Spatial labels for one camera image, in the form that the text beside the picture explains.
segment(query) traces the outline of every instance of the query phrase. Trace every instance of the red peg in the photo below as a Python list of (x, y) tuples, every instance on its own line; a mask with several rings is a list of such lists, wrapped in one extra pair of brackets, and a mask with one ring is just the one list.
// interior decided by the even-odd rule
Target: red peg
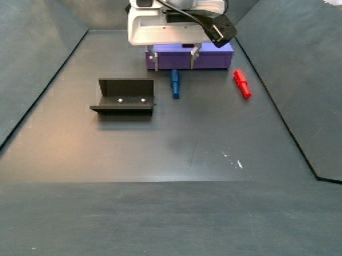
[(249, 99), (252, 97), (252, 91), (250, 91), (250, 88), (249, 88), (248, 79), (246, 79), (245, 74), (244, 74), (241, 69), (237, 69), (234, 71), (234, 79), (236, 79), (236, 82), (237, 82), (237, 84), (241, 88), (244, 98)]

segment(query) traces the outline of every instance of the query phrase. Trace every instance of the purple base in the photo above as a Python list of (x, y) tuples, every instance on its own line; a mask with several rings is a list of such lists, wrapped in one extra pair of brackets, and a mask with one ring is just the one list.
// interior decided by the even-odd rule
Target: purple base
[[(158, 52), (159, 69), (190, 69), (193, 48), (183, 48), (181, 44), (173, 44), (155, 45), (154, 49)], [(226, 44), (222, 48), (217, 48), (213, 43), (204, 43), (194, 69), (229, 69), (233, 53), (230, 44)], [(150, 70), (155, 69), (155, 63), (150, 60), (147, 51), (146, 66)]]

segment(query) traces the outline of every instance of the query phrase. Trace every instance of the gray wall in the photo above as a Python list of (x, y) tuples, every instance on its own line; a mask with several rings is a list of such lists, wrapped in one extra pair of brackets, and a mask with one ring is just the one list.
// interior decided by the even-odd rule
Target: gray wall
[[(59, 0), (91, 29), (127, 29), (129, 0)], [(260, 0), (230, 0), (229, 16), (237, 23)]]
[(238, 40), (317, 175), (342, 181), (341, 24), (322, 0), (261, 0)]
[(59, 0), (90, 29), (127, 29), (129, 0)]
[(0, 146), (87, 27), (54, 0), (0, 0)]

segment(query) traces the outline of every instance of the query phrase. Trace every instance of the white robot part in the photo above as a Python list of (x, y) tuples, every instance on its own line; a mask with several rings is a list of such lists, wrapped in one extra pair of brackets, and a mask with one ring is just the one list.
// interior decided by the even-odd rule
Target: white robot part
[[(225, 0), (163, 0), (179, 9), (206, 10), (224, 13)], [(210, 42), (201, 25), (195, 22), (167, 23), (165, 10), (157, 1), (151, 7), (139, 7), (131, 0), (129, 14), (129, 41), (133, 45), (199, 44)]]

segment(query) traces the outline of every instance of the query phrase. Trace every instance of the black metal holder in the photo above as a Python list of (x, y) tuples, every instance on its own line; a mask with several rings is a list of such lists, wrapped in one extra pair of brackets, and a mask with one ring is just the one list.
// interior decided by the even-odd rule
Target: black metal holder
[(154, 80), (99, 79), (102, 100), (90, 108), (98, 113), (125, 113), (154, 111)]

